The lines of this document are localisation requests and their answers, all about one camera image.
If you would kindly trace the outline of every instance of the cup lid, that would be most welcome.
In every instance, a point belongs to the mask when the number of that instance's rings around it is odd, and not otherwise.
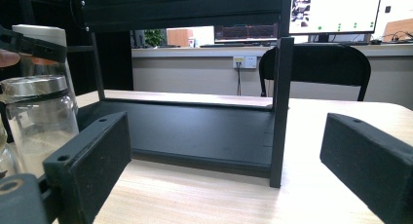
[[[67,90],[66,79],[61,75],[39,75],[11,78],[0,82],[3,95],[30,97]]]

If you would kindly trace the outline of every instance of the black metal rack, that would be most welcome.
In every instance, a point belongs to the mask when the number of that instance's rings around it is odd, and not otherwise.
[[[127,111],[136,157],[265,176],[270,186],[281,186],[293,46],[293,39],[286,38],[290,0],[82,0],[81,6],[94,46],[99,102],[79,110],[80,129],[104,115]],[[275,22],[280,26],[280,69],[275,72],[272,108],[104,95],[96,32]]]

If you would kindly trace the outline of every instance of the black block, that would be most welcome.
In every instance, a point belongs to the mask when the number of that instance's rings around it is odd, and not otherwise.
[[[328,114],[321,161],[386,223],[413,223],[413,147],[363,121]]]

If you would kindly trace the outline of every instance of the table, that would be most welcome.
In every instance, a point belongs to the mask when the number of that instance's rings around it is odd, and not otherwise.
[[[106,91],[107,97],[265,106],[271,98]],[[78,97],[80,106],[96,93]],[[359,118],[413,145],[413,112],[388,103],[291,99],[282,187],[268,178],[132,160],[95,223],[382,223],[319,160],[328,112]]]

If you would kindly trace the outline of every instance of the power outlet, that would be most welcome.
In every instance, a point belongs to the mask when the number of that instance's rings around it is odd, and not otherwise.
[[[233,67],[234,68],[245,68],[245,57],[244,56],[234,56],[233,57]]]
[[[257,68],[257,57],[246,56],[245,57],[245,68]]]

